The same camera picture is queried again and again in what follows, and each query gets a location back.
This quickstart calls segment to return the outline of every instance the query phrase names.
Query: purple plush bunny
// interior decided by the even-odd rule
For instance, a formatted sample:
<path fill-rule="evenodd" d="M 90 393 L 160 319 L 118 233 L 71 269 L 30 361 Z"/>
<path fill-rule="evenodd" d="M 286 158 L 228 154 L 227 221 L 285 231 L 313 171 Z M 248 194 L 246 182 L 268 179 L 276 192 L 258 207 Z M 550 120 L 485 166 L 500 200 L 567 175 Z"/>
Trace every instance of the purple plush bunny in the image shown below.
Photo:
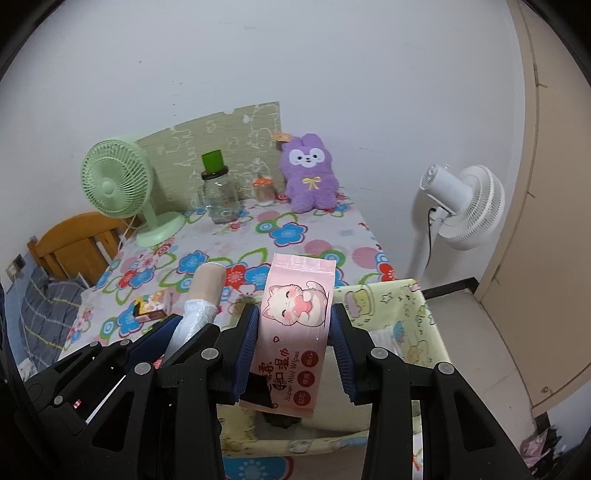
<path fill-rule="evenodd" d="M 292 137 L 283 145 L 279 167 L 287 180 L 285 194 L 291 209 L 304 213 L 316 207 L 335 208 L 339 181 L 331 167 L 332 157 L 318 135 Z"/>

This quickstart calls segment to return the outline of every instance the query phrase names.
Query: floor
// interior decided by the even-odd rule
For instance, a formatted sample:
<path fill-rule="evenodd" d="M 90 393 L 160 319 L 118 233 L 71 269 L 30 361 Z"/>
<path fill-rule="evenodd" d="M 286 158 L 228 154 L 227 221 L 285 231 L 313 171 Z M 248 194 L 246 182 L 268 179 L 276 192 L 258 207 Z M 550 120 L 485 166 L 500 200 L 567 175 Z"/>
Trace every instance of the floor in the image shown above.
<path fill-rule="evenodd" d="M 535 431 L 530 399 L 491 319 L 467 290 L 428 305 L 453 365 L 519 448 Z"/>

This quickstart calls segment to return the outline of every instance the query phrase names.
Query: small glass bottle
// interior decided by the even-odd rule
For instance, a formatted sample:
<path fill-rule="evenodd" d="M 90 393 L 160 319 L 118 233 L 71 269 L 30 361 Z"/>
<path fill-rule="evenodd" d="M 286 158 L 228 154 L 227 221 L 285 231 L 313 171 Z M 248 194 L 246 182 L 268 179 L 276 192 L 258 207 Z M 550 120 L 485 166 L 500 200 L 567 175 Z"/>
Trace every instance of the small glass bottle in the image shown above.
<path fill-rule="evenodd" d="M 275 203 L 275 186 L 273 180 L 257 174 L 256 180 L 252 182 L 256 202 L 262 207 L 268 207 Z"/>
<path fill-rule="evenodd" d="M 236 188 L 224 165 L 222 151 L 214 150 L 201 155 L 205 171 L 202 172 L 203 197 L 213 223 L 229 223 L 238 220 L 240 202 Z"/>

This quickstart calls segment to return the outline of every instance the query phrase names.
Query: blue flower pattern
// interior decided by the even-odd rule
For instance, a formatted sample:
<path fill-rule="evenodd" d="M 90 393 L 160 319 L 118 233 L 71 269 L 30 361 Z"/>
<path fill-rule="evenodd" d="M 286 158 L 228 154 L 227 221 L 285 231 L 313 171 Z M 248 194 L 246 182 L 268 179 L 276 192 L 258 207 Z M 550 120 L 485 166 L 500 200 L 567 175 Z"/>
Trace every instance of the blue flower pattern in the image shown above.
<path fill-rule="evenodd" d="M 100 337 L 108 340 L 111 337 L 111 334 L 115 331 L 116 326 L 113 318 L 108 319 L 105 323 L 103 323 L 102 327 L 100 328 Z"/>
<path fill-rule="evenodd" d="M 293 470 L 285 457 L 225 458 L 223 467 L 229 480 L 286 480 Z"/>
<path fill-rule="evenodd" d="M 396 322 L 396 325 L 394 325 L 394 329 L 392 330 L 392 333 L 394 334 L 394 341 L 397 344 L 401 344 L 403 343 L 404 339 L 406 338 L 406 332 L 404 331 L 404 327 L 402 326 L 402 322 L 398 321 Z"/>
<path fill-rule="evenodd" d="M 375 262 L 376 262 L 376 264 L 389 263 L 388 257 L 386 257 L 386 255 L 384 254 L 384 252 L 378 252 L 376 254 L 376 256 L 375 256 Z"/>
<path fill-rule="evenodd" d="M 346 203 L 339 203 L 336 207 L 335 207 L 335 212 L 347 212 L 348 210 L 351 210 L 351 207 L 349 205 L 347 205 Z"/>
<path fill-rule="evenodd" d="M 267 233 L 271 230 L 277 228 L 277 225 L 272 220 L 265 220 L 264 222 L 259 223 L 255 230 L 259 233 Z"/>
<path fill-rule="evenodd" d="M 144 283 L 149 282 L 154 278 L 155 267 L 147 268 L 143 272 L 137 272 L 133 278 L 129 281 L 129 285 L 132 288 L 140 288 Z"/>
<path fill-rule="evenodd" d="M 195 208 L 195 210 L 188 210 L 186 212 L 183 212 L 183 215 L 185 217 L 190 217 L 193 214 L 193 212 L 196 213 L 197 215 L 205 215 L 207 210 L 205 209 L 205 207 L 197 207 L 197 208 Z"/>
<path fill-rule="evenodd" d="M 127 337 L 130 333 L 139 331 L 141 325 L 134 318 L 134 306 L 132 302 L 118 317 L 117 325 L 119 325 L 119 336 Z"/>
<path fill-rule="evenodd" d="M 107 280 L 109 280 L 109 277 L 113 274 L 112 270 L 107 270 L 106 272 L 104 272 L 100 278 L 99 281 L 96 282 L 95 285 L 95 290 L 98 290 L 99 288 L 103 288 L 105 285 L 107 285 Z"/>
<path fill-rule="evenodd" d="M 232 293 L 232 287 L 224 287 L 222 290 L 222 301 L 227 301 Z"/>
<path fill-rule="evenodd" d="M 208 258 L 209 257 L 201 252 L 201 250 L 196 250 L 194 253 L 188 254 L 181 258 L 178 264 L 177 272 L 193 275 L 198 266 L 204 264 Z"/>
<path fill-rule="evenodd" d="M 338 440 L 339 449 L 361 447 L 363 445 L 366 445 L 367 442 L 368 442 L 368 438 L 365 436 L 351 437 L 351 438 L 347 438 L 347 439 Z"/>
<path fill-rule="evenodd" d="M 340 260 L 340 257 L 333 252 L 329 252 L 327 254 L 322 255 L 322 258 L 324 258 L 325 260 L 334 260 L 335 262 L 338 262 Z"/>
<path fill-rule="evenodd" d="M 308 231 L 305 225 L 299 225 L 295 222 L 286 223 L 281 228 L 276 228 L 269 236 L 275 239 L 275 244 L 278 247 L 286 247 L 287 245 L 300 244 L 304 241 L 304 233 Z"/>
<path fill-rule="evenodd" d="M 189 287 L 191 286 L 191 281 L 193 280 L 193 277 L 185 277 L 180 281 L 180 284 L 178 285 L 180 290 L 189 290 Z"/>
<path fill-rule="evenodd" d="M 262 264 L 258 267 L 249 268 L 244 272 L 244 279 L 246 283 L 255 286 L 256 290 L 265 290 L 265 283 L 267 283 L 267 275 L 271 268 L 268 264 Z"/>
<path fill-rule="evenodd" d="M 343 281 L 343 271 L 340 268 L 335 270 L 335 287 L 344 287 L 349 285 Z"/>

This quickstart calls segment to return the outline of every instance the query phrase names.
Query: power cord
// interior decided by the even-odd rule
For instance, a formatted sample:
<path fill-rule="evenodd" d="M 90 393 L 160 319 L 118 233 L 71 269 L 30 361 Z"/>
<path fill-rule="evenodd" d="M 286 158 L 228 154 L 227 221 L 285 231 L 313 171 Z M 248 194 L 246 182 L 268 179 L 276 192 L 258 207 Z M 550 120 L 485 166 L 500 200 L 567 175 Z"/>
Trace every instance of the power cord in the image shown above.
<path fill-rule="evenodd" d="M 427 264 L 425 265 L 425 270 L 427 269 L 427 267 L 429 266 L 429 262 L 431 261 L 431 250 L 433 249 L 433 240 L 431 238 L 431 214 L 436 212 L 437 209 L 436 208 L 429 208 L 429 211 L 427 212 L 427 230 L 429 232 L 429 258 L 427 258 Z"/>
<path fill-rule="evenodd" d="M 128 240 L 128 238 L 126 237 L 127 232 L 129 232 L 130 230 L 137 230 L 139 228 L 137 226 L 134 226 L 134 222 L 137 216 L 138 214 L 136 213 L 134 217 L 131 219 L 131 223 L 127 223 L 124 218 L 121 219 L 121 221 L 125 224 L 127 228 L 125 229 L 123 236 L 119 238 L 119 246 L 117 247 L 118 252 L 121 250 L 121 247 L 123 247 L 126 241 Z"/>

